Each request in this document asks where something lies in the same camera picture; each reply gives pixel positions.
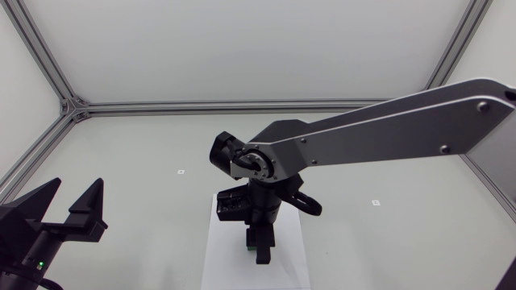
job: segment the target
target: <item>white wall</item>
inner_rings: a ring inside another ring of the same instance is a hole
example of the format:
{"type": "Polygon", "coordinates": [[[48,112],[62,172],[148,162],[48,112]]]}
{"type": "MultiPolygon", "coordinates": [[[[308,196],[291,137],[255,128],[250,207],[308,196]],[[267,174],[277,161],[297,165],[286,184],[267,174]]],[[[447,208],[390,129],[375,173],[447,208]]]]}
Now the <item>white wall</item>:
{"type": "MultiPolygon", "coordinates": [[[[66,242],[47,278],[64,289],[199,289],[211,198],[245,182],[210,164],[214,137],[225,130],[247,142],[274,120],[327,116],[123,117],[77,124],[22,193],[60,177],[44,221],[63,222],[67,208],[102,177],[109,228],[100,243],[66,242]],[[186,174],[177,175],[178,169],[186,174]]],[[[308,168],[301,175],[302,191],[323,206],[320,217],[300,213],[314,290],[494,289],[512,262],[508,253],[516,252],[514,222],[459,156],[308,168]]],[[[276,232],[278,244],[283,234],[276,232]]],[[[247,251],[243,236],[234,237],[241,246],[227,246],[247,251]]],[[[275,247],[272,255],[284,254],[275,247]]]]}
{"type": "Polygon", "coordinates": [[[26,0],[91,102],[385,98],[428,82],[469,0],[26,0]]]}
{"type": "MultiPolygon", "coordinates": [[[[493,1],[449,84],[488,77],[516,87],[516,1],[493,1]]],[[[516,201],[516,113],[468,155],[516,201]]]]}
{"type": "Polygon", "coordinates": [[[59,101],[0,8],[0,177],[59,117],[59,101]]]}

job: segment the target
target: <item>white paper sheet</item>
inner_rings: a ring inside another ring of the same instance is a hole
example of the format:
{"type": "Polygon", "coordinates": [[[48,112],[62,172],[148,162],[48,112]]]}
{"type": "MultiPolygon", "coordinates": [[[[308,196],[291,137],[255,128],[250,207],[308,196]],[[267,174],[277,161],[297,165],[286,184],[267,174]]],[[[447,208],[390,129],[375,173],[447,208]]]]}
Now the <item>white paper sheet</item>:
{"type": "Polygon", "coordinates": [[[221,222],[211,206],[210,231],[202,290],[310,290],[298,209],[283,203],[274,223],[276,246],[271,263],[256,265],[256,252],[246,248],[243,222],[221,222]]]}

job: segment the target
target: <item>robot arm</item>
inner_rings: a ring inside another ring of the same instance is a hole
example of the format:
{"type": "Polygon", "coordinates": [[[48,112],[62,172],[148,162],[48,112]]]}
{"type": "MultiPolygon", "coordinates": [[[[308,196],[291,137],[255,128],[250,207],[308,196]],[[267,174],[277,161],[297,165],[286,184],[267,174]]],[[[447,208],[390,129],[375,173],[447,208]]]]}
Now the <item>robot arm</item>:
{"type": "Polygon", "coordinates": [[[474,80],[416,93],[322,121],[274,122],[249,143],[227,132],[210,161],[247,185],[218,194],[221,221],[249,225],[247,245],[257,263],[269,263],[273,223],[281,201],[319,215],[321,205],[300,193],[298,175],[309,166],[464,154],[506,118],[516,90],[474,80]]]}
{"type": "Polygon", "coordinates": [[[308,166],[464,154],[514,109],[516,90],[474,80],[313,123],[278,121],[219,163],[233,177],[272,183],[308,166]],[[249,163],[258,166],[245,166],[249,163]]]}

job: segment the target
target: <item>aluminum frame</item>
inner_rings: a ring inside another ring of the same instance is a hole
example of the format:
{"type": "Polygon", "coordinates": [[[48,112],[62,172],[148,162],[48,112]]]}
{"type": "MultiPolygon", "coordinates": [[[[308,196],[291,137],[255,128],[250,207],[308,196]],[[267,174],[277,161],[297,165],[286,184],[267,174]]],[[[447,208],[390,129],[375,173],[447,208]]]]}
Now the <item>aluminum frame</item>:
{"type": "MultiPolygon", "coordinates": [[[[481,20],[493,0],[470,0],[455,33],[448,43],[427,85],[431,89],[443,85],[450,77],[466,47],[474,36],[481,20]]],[[[370,106],[385,99],[356,100],[285,100],[285,101],[207,101],[207,102],[120,102],[90,104],[75,94],[58,63],[48,49],[23,0],[0,0],[4,10],[41,72],[56,92],[61,103],[61,116],[36,140],[19,161],[0,180],[0,204],[12,200],[35,170],[44,162],[53,148],[72,130],[77,122],[92,117],[120,117],[166,114],[249,114],[345,112],[370,106]]],[[[516,222],[516,207],[499,190],[489,177],[467,156],[464,162],[483,180],[516,222]]]]}

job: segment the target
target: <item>metal bracket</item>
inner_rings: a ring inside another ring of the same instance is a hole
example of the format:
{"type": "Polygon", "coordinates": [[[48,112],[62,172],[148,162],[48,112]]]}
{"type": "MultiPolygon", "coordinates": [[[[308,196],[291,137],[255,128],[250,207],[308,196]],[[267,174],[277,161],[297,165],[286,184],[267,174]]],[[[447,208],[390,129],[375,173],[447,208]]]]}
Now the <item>metal bracket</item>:
{"type": "Polygon", "coordinates": [[[74,110],[73,113],[74,115],[72,116],[72,118],[75,123],[79,123],[91,118],[91,115],[87,110],[74,110]]]}
{"type": "Polygon", "coordinates": [[[90,104],[89,101],[86,101],[85,99],[78,97],[77,95],[73,96],[72,102],[73,102],[73,106],[76,109],[86,108],[90,104]]]}
{"type": "Polygon", "coordinates": [[[60,104],[61,104],[61,110],[60,110],[61,116],[66,116],[67,114],[72,113],[73,105],[69,99],[60,100],[60,104]]]}

